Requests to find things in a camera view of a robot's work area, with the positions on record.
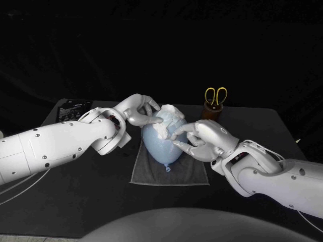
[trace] black table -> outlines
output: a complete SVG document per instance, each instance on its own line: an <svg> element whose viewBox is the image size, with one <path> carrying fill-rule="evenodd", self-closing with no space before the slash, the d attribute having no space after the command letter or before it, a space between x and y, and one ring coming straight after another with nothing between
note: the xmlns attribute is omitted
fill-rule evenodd
<svg viewBox="0 0 323 242"><path fill-rule="evenodd" d="M52 109L43 126L55 123ZM117 102L95 101L95 107L114 107ZM187 122L199 120L202 106L174 105ZM304 159L278 114L271 109L225 107L218 122L241 139L258 142L284 158ZM133 213L167 207L195 207L235 212L297 231L323 241L323 234L306 223L297 212L270 197L244 198L224 176L205 164L211 186L156 187L130 184L140 145L140 128L127 125L133 139L112 153L99 156L92 148L73 162L53 168L40 182L0 206L0 233L81 238L95 228ZM0 201L21 191L36 179Z"/></svg>

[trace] pen holder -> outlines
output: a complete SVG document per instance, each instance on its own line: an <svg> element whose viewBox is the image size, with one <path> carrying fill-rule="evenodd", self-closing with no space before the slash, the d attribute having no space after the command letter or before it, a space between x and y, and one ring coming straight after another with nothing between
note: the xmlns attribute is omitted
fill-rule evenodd
<svg viewBox="0 0 323 242"><path fill-rule="evenodd" d="M208 101L209 101L209 103L206 101L203 103L200 119L211 119L211 120L216 121L218 116L224 109L224 105L222 104L216 105L216 103L213 103L213 105L211 105L212 99L209 99Z"/></svg>

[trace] robotic hand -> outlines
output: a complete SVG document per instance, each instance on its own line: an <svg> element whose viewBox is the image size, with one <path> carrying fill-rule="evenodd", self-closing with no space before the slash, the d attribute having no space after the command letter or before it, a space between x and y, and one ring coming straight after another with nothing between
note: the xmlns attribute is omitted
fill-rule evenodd
<svg viewBox="0 0 323 242"><path fill-rule="evenodd" d="M193 146L174 141L183 132ZM226 177L244 197L262 193L284 207L323 218L323 164L284 159L251 140L239 143L211 120L180 126L170 139L195 159L212 161L212 170Z"/></svg>
<svg viewBox="0 0 323 242"><path fill-rule="evenodd" d="M75 160L91 146L99 155L122 147L130 135L125 120L134 126L163 122L151 116L151 97L134 94L114 108L95 108L78 121L39 127L0 139L0 185Z"/></svg>

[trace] gray towel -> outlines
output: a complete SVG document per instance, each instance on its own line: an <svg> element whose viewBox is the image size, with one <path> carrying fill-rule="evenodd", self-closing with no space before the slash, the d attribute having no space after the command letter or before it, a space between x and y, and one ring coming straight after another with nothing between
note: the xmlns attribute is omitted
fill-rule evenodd
<svg viewBox="0 0 323 242"><path fill-rule="evenodd" d="M141 140L130 183L151 186L209 185L203 163L185 152L169 167L170 172L166 172L164 165L154 160Z"/></svg>

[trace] light blue balloon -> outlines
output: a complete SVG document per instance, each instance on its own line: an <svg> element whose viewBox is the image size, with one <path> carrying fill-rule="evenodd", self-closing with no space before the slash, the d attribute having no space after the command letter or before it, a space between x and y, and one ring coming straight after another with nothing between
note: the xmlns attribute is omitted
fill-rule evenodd
<svg viewBox="0 0 323 242"><path fill-rule="evenodd" d="M169 134L172 135L177 127L186 124L186 120L182 119L176 124L167 127ZM180 142L187 143L186 133L177 136ZM153 128L153 124L143 126L143 141L150 155L154 157L156 161L166 166L166 171L170 170L167 165L177 160L182 154L182 150L172 144L169 139L161 140L157 138L157 132Z"/></svg>

